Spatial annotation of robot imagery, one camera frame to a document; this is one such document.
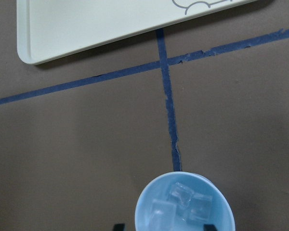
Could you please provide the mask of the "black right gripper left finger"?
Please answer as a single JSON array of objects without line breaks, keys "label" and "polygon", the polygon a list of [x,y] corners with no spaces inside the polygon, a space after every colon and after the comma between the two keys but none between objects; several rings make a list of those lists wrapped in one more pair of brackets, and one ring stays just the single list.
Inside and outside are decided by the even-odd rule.
[{"label": "black right gripper left finger", "polygon": [[125,231],[125,224],[118,223],[113,226],[113,231]]}]

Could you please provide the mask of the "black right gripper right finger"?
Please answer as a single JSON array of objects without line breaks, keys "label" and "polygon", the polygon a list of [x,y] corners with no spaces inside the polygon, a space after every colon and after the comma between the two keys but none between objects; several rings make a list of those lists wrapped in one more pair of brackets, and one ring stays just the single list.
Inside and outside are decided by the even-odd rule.
[{"label": "black right gripper right finger", "polygon": [[217,231],[217,228],[214,224],[204,224],[203,231]]}]

